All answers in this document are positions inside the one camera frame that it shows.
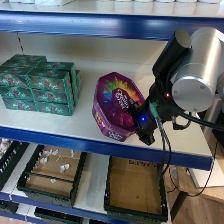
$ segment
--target blue shelf edge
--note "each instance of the blue shelf edge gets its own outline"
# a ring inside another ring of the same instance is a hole
[[[162,151],[157,149],[125,146],[122,144],[78,139],[7,127],[0,127],[0,137],[22,142],[31,142],[72,150],[75,149],[82,152],[97,153],[155,163],[160,163],[162,158]],[[167,151],[166,162],[168,161],[168,157],[169,152]],[[188,168],[210,170],[212,164],[212,155],[211,157],[203,157],[198,155],[172,152],[171,164]]]
[[[0,200],[10,201],[9,194],[0,192]]]
[[[96,213],[96,212],[92,212],[92,211],[85,211],[85,210],[81,210],[81,209],[77,209],[77,208],[66,208],[66,207],[62,207],[62,206],[58,206],[58,205],[53,205],[53,204],[48,204],[48,203],[44,203],[44,202],[30,200],[29,198],[21,197],[21,196],[17,196],[17,195],[12,195],[12,201],[15,203],[33,205],[33,206],[36,206],[39,208],[44,208],[44,209],[49,209],[52,211],[62,212],[65,214],[75,215],[78,217],[99,220],[99,221],[107,222],[107,223],[130,224],[130,223],[127,223],[124,221],[110,219],[107,217],[106,214]]]
[[[224,18],[0,10],[0,32],[169,40],[178,28],[205,26],[224,32]]]
[[[11,214],[11,213],[7,213],[7,212],[0,211],[0,216],[4,216],[4,217],[12,218],[12,219],[18,219],[18,220],[26,221],[25,216],[19,215],[19,214],[16,214],[16,213],[15,214]]]

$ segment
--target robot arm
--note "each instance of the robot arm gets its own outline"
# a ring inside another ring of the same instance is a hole
[[[183,30],[175,31],[153,66],[156,79],[148,98],[142,106],[134,104],[128,110],[141,141],[154,142],[157,124],[150,103],[156,104],[162,123],[172,120],[174,128],[182,129],[175,124],[177,111],[205,111],[216,92],[224,99],[223,45],[224,34],[213,28],[199,29],[191,37]]]

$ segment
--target shelf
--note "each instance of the shelf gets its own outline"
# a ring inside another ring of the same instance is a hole
[[[168,40],[178,29],[224,32],[224,5],[77,0],[62,7],[0,4],[0,31]]]
[[[16,188],[18,178],[25,169],[26,163],[29,161],[35,148],[35,144],[30,144],[27,148],[27,151],[21,158],[21,161],[14,169],[14,172],[12,173],[9,180],[11,183],[11,192],[9,186],[6,186],[6,188],[2,190],[3,193],[8,195],[8,200],[10,199],[15,203],[36,206],[52,211],[62,212],[65,214],[85,217],[88,219],[100,220],[108,223],[127,224],[123,221],[108,218],[103,208],[109,156],[98,154],[87,155],[87,159],[79,183],[77,198],[72,209],[30,200],[25,195],[25,193],[23,193],[22,191],[18,191]]]
[[[30,205],[20,204],[15,214],[0,211],[0,216],[26,221],[26,214],[29,209]]]
[[[7,110],[0,99],[0,136],[24,142],[51,145],[79,151],[113,155],[159,163],[162,158],[162,141],[155,130],[155,143],[150,147],[139,141],[137,135],[121,143],[105,137],[92,116],[93,95],[97,80],[107,74],[102,70],[82,70],[82,92],[72,117],[39,112]],[[144,97],[154,82],[148,73],[122,72],[131,78]],[[183,131],[174,131],[172,123],[164,125],[172,146],[171,164],[209,170],[212,162],[210,149],[200,126],[192,123]]]

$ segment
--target green box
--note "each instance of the green box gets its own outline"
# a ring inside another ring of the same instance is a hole
[[[40,62],[37,68],[57,69],[69,72],[71,83],[76,80],[75,64],[70,62]]]
[[[37,56],[37,55],[24,55],[24,54],[15,54],[10,60],[18,60],[18,61],[47,61],[46,56]]]
[[[72,116],[75,106],[73,99],[70,104],[44,103],[36,101],[39,112],[58,114],[64,116]]]
[[[0,85],[29,88],[26,75],[31,69],[0,67]]]
[[[45,91],[32,89],[33,97],[36,101],[46,103],[63,103],[68,104],[73,100],[72,89],[68,89],[67,94],[64,91]]]
[[[37,111],[33,101],[2,98],[5,107],[10,110]]]
[[[71,88],[69,73],[66,71],[34,68],[28,74],[28,80],[32,89],[61,90],[67,94]]]
[[[0,94],[3,98],[33,100],[31,90],[22,87],[0,86]]]
[[[39,64],[39,61],[20,61],[20,60],[14,60],[14,59],[9,59],[8,61],[4,62],[2,66],[4,67],[13,67],[13,68],[23,68],[23,67],[30,67],[34,68]]]
[[[75,80],[76,80],[77,88],[80,89],[80,85],[82,82],[80,70],[75,70]]]

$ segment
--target purple container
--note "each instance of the purple container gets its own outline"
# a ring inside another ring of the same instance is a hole
[[[132,118],[126,113],[134,102],[142,105],[144,97],[131,79],[117,72],[99,78],[92,114],[103,135],[123,142],[135,132]]]

